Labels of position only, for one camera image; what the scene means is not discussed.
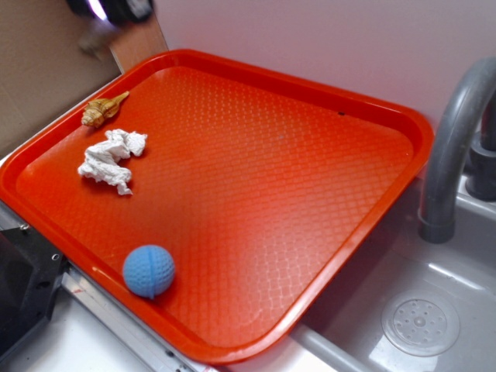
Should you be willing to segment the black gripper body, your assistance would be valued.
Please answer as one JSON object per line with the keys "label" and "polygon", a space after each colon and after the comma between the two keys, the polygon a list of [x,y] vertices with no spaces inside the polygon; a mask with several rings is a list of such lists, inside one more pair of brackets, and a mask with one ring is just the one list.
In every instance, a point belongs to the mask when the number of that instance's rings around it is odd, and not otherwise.
{"label": "black gripper body", "polygon": [[116,26],[144,23],[154,13],[154,3],[150,0],[67,0],[66,3],[77,16]]}

